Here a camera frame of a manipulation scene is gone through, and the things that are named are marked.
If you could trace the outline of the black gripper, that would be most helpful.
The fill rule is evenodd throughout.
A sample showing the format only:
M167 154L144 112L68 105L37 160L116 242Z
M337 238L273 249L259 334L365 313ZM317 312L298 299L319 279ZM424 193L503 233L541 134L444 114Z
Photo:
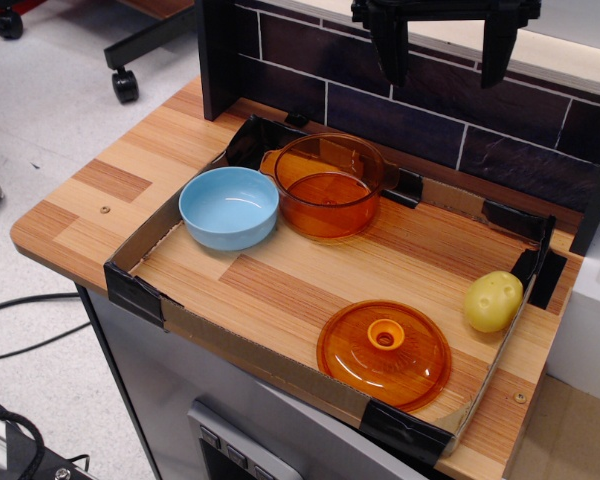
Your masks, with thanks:
M507 72L518 28L540 17L540 1L353 1L354 22L371 30L379 65L391 84L404 84L409 22L484 23L481 87L500 83Z

